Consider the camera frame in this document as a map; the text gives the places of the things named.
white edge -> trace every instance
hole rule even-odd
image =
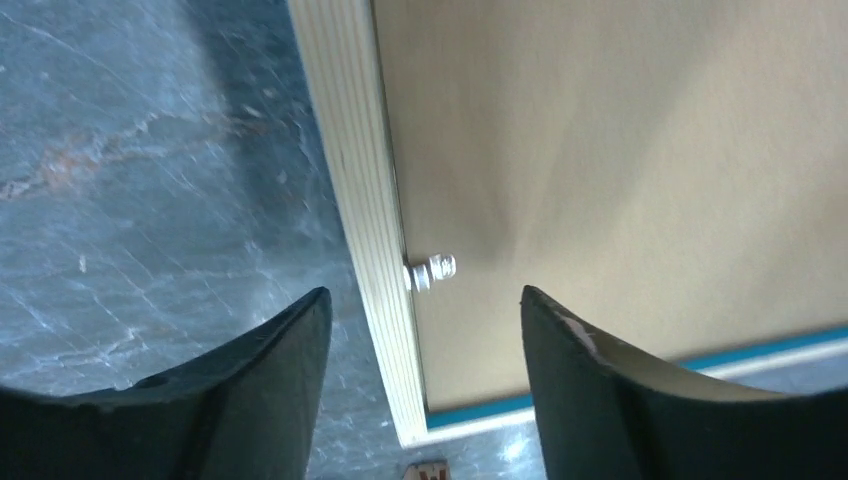
[[[427,429],[403,235],[368,0],[289,0],[380,375],[405,448],[532,421],[532,408]],[[848,353],[848,339],[701,370],[730,379]]]

